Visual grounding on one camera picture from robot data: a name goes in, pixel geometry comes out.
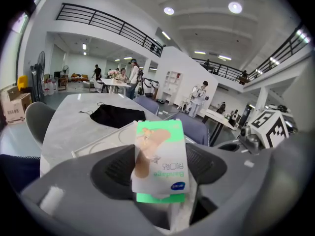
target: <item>black cloth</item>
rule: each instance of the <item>black cloth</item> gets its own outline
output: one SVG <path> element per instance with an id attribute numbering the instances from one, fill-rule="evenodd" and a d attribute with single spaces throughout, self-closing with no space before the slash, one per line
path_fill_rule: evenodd
<path id="1" fill-rule="evenodd" d="M 106 126 L 121 128 L 134 120 L 146 120 L 146 116 L 143 111 L 119 108 L 111 105 L 100 105 L 100 107 L 90 115 L 91 119 L 99 124 Z"/>
<path id="2" fill-rule="evenodd" d="M 98 81 L 100 78 L 102 78 L 102 70 L 98 67 L 94 70 L 94 73 L 96 75 L 96 80 Z"/>

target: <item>railing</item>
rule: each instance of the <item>railing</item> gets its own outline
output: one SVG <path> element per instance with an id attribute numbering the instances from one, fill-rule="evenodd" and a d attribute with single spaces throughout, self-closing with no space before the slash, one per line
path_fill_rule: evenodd
<path id="1" fill-rule="evenodd" d="M 300 23 L 291 36 L 268 59 L 257 67 L 256 70 L 250 73 L 249 80 L 252 81 L 263 73 L 270 71 L 301 50 L 311 40 L 307 36 L 310 36 L 310 34 L 303 24 Z"/>
<path id="2" fill-rule="evenodd" d="M 207 61 L 204 59 L 194 59 L 197 61 L 201 66 L 203 66 L 206 70 L 210 73 L 219 75 L 221 77 L 227 78 L 232 81 L 239 82 L 239 76 L 242 76 L 243 71 L 237 70 L 233 67 L 222 65 L 219 63 L 215 63 L 212 61 Z"/>
<path id="3" fill-rule="evenodd" d="M 124 20 L 85 6 L 63 3 L 56 20 L 79 22 L 110 30 L 143 46 L 159 57 L 163 50 L 161 44 Z"/>

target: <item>white pillar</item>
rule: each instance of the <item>white pillar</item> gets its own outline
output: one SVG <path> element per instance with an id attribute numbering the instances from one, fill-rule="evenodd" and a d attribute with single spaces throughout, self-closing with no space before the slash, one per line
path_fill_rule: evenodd
<path id="1" fill-rule="evenodd" d="M 146 62 L 144 63 L 144 68 L 143 68 L 143 77 L 145 78 L 148 73 L 149 73 L 149 67 L 151 64 L 151 60 L 150 59 L 146 59 Z"/>
<path id="2" fill-rule="evenodd" d="M 269 89 L 267 89 L 266 87 L 262 87 L 260 89 L 260 93 L 251 120 L 255 119 L 264 110 L 268 97 L 268 91 Z"/>

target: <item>blue chair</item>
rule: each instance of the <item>blue chair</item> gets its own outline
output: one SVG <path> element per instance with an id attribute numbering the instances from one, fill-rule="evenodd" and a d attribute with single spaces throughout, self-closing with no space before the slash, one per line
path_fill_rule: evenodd
<path id="1" fill-rule="evenodd" d="M 39 178 L 40 157 L 0 155 L 0 167 L 16 192 Z"/>
<path id="2" fill-rule="evenodd" d="M 145 109 L 149 110 L 153 114 L 158 115 L 159 104 L 156 101 L 147 98 L 143 95 L 135 98 L 133 101 L 138 103 Z"/>
<path id="3" fill-rule="evenodd" d="M 167 119 L 179 119 L 182 121 L 184 134 L 188 136 L 189 138 L 193 139 L 196 143 L 209 146 L 209 129 L 206 126 L 206 124 L 197 121 L 196 119 L 182 113 L 178 112 L 177 114 L 174 114 L 173 116 L 170 116 Z"/>

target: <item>gray chair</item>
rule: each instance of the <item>gray chair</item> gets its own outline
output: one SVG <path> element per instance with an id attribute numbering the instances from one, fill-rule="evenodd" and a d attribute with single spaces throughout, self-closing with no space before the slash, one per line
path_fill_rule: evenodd
<path id="1" fill-rule="evenodd" d="M 149 110 L 153 114 L 158 115 L 159 104 L 156 101 L 149 99 L 143 95 L 135 98 L 133 101 L 135 101 L 145 109 Z"/>
<path id="2" fill-rule="evenodd" d="M 209 146 L 209 129 L 206 126 L 206 124 L 197 121 L 196 119 L 182 113 L 178 112 L 177 114 L 174 114 L 173 116 L 170 116 L 167 119 L 179 119 L 182 121 L 184 134 L 188 136 L 189 138 L 193 139 L 194 142 Z"/>
<path id="3" fill-rule="evenodd" d="M 55 111 L 42 102 L 34 102 L 26 108 L 26 125 L 40 147 L 42 147 L 48 125 Z"/>

